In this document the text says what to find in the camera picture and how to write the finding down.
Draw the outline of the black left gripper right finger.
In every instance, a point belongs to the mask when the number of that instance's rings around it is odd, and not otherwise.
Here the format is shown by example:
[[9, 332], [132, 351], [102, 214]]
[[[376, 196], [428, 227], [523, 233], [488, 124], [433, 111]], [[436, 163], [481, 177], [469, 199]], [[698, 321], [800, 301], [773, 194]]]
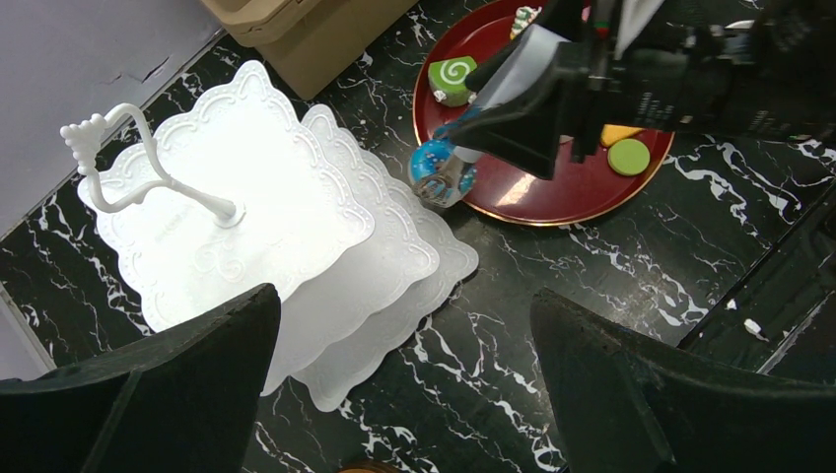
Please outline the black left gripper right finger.
[[549, 290], [535, 351], [573, 472], [831, 472], [835, 390], [671, 347]]

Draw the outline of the blue sprinkled donut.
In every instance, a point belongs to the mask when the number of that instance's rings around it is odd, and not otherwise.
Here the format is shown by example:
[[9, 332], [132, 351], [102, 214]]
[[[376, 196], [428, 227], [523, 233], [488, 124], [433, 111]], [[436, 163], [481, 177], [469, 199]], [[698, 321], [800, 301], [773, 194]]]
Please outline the blue sprinkled donut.
[[409, 162], [413, 193], [424, 203], [449, 208], [474, 186], [482, 153], [456, 146], [449, 139], [423, 143]]

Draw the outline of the metal tongs with white handle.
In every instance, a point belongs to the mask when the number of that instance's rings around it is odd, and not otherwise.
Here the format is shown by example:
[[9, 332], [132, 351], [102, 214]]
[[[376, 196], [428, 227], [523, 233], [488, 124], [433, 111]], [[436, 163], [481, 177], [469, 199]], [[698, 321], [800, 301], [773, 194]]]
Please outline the metal tongs with white handle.
[[471, 189], [485, 155], [541, 178], [554, 174], [565, 137], [567, 91], [562, 54], [572, 42], [545, 27], [527, 27], [468, 75], [475, 100], [456, 120], [438, 128], [412, 156], [419, 169], [412, 190], [422, 201], [447, 208]]

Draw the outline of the white three-tier dessert stand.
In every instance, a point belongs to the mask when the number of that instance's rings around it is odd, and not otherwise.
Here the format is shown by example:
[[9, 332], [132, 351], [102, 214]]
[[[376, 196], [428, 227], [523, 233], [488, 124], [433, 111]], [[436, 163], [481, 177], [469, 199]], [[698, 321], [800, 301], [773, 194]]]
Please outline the white three-tier dessert stand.
[[479, 263], [328, 106], [298, 115], [257, 61], [156, 129], [122, 103], [60, 134], [150, 328], [269, 283], [281, 322], [263, 390], [293, 378], [323, 412]]

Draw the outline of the red round tray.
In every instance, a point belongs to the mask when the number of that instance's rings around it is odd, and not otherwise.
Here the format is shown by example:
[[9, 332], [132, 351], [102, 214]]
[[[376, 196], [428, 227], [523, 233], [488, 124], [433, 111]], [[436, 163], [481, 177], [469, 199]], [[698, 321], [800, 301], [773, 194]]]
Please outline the red round tray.
[[[429, 52], [416, 79], [412, 116], [416, 138], [430, 139], [440, 126], [458, 118], [461, 107], [436, 103], [429, 82], [429, 65], [459, 56], [486, 60], [509, 42], [516, 9], [542, 7], [543, 1], [494, 1], [464, 16]], [[464, 202], [499, 220], [536, 227], [580, 223], [599, 217], [636, 196], [661, 168], [672, 144], [672, 133], [646, 129], [635, 136], [650, 150], [648, 168], [637, 176], [623, 176], [608, 164], [608, 149], [600, 147], [581, 165], [569, 162], [571, 145], [561, 146], [554, 178], [539, 179], [501, 160], [482, 157], [477, 176]]]

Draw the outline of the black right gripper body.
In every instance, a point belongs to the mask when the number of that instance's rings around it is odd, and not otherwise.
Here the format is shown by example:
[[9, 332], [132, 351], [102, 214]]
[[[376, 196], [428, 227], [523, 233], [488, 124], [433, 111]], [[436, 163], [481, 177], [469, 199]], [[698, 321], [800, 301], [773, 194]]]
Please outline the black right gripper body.
[[709, 21], [699, 1], [664, 1], [630, 43], [617, 41], [623, 1], [558, 1], [575, 8], [575, 72], [563, 99], [566, 122], [576, 131], [571, 160], [583, 162], [598, 146], [605, 123], [666, 129], [683, 115], [700, 115], [697, 90], [726, 81], [722, 52], [726, 29]]

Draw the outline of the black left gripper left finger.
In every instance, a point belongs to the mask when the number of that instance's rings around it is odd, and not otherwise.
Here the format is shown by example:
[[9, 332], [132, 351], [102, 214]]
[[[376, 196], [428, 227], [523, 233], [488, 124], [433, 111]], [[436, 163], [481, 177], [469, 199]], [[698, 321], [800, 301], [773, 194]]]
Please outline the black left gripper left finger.
[[238, 472], [280, 327], [262, 284], [185, 323], [1, 384], [5, 472]]

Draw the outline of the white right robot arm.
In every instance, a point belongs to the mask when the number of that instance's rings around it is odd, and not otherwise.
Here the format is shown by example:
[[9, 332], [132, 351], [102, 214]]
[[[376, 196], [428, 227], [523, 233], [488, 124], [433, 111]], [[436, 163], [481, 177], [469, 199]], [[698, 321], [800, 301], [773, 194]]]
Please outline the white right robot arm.
[[551, 178], [607, 124], [790, 143], [835, 142], [835, 5], [770, 1], [744, 29], [711, 1], [551, 1], [467, 83], [438, 136]]

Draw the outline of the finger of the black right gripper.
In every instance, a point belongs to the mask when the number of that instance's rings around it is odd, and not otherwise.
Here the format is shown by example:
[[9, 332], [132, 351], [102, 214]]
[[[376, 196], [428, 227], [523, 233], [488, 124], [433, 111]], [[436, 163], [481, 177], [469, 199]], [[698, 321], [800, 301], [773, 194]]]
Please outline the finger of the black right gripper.
[[476, 93], [528, 93], [573, 80], [568, 54], [574, 51], [575, 8], [546, 6], [531, 25], [469, 73]]
[[528, 93], [474, 92], [474, 103], [445, 126], [444, 138], [550, 180], [560, 137], [569, 130], [559, 110], [567, 81]]

